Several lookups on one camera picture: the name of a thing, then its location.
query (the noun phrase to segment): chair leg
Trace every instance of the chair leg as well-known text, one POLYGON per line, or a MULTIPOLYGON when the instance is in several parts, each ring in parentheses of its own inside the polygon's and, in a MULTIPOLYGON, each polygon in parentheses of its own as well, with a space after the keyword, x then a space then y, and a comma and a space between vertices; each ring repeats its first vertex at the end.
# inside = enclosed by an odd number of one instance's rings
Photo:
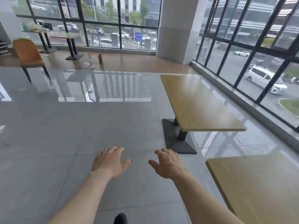
POLYGON ((25 72, 25 75, 27 76, 27 78, 28 78, 29 82, 31 83, 31 86, 33 86, 33 85, 32 85, 32 82, 31 82, 30 75, 29 75, 29 73, 28 73, 27 69, 26 69, 26 68, 24 68, 24 67, 22 67, 22 68, 23 68, 23 71, 25 72))
POLYGON ((49 80, 50 80, 50 82, 51 82, 50 75, 49 75, 49 73, 48 73, 48 71, 47 71, 47 68, 46 68, 46 66, 45 66, 45 65, 43 66, 43 69, 44 69, 44 71, 45 71, 45 73, 46 73, 46 75, 47 75, 48 79, 49 79, 49 80))

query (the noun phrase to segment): blue sign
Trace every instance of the blue sign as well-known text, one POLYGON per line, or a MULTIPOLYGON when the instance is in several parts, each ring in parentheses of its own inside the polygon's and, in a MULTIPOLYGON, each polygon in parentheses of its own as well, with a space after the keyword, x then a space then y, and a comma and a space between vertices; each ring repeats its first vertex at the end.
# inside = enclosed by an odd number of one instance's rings
POLYGON ((134 33, 132 33, 132 40, 142 41, 142 33, 135 33, 135 39, 134 39, 134 33))

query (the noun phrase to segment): left hand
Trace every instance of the left hand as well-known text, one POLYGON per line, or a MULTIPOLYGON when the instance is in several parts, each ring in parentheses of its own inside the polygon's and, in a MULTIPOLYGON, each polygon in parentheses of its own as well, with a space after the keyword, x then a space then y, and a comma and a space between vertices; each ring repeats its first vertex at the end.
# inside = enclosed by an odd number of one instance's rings
POLYGON ((110 179, 120 176, 133 162, 133 159, 127 159, 120 164, 119 159, 123 150, 125 149, 122 147, 113 146, 99 152, 93 162, 92 172, 105 172, 110 179))

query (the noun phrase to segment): orange chair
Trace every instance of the orange chair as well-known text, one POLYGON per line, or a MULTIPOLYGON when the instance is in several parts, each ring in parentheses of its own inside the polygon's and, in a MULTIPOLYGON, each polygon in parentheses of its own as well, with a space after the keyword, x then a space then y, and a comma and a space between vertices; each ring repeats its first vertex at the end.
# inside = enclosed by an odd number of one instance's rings
POLYGON ((27 71, 27 68, 31 68, 31 67, 43 67, 48 79, 51 81, 50 75, 45 66, 45 62, 40 56, 33 41, 25 38, 16 39, 13 41, 13 48, 18 55, 20 66, 23 68, 31 85, 32 85, 31 78, 27 71))

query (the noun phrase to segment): black shoe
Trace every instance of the black shoe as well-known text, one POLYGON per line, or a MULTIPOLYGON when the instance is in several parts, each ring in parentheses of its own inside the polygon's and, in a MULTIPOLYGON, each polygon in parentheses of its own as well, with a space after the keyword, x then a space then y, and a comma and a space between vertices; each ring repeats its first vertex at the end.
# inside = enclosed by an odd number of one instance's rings
POLYGON ((128 224, 126 215, 124 213, 118 214, 113 224, 128 224))

